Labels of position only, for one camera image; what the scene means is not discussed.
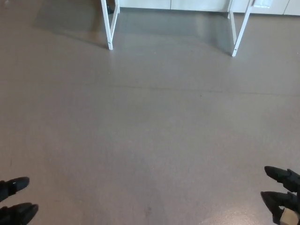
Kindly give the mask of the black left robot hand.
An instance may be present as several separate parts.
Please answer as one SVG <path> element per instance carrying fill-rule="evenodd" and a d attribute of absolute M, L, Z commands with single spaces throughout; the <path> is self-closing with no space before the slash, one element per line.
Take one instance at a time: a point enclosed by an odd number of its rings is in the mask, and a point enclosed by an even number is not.
<path fill-rule="evenodd" d="M 19 177 L 0 181 L 0 201 L 4 201 L 25 189 L 30 183 L 29 177 Z M 1 207 L 0 225 L 28 225 L 39 210 L 38 204 L 24 202 L 11 207 Z"/>

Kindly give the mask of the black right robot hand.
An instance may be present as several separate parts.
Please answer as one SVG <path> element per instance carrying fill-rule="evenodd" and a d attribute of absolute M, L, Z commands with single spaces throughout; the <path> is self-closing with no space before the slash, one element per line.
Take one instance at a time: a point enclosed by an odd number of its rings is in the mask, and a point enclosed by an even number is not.
<path fill-rule="evenodd" d="M 300 223 L 300 175 L 290 169 L 265 166 L 266 174 L 281 183 L 287 193 L 265 191 L 261 197 L 272 214 L 276 225 L 298 225 Z"/>

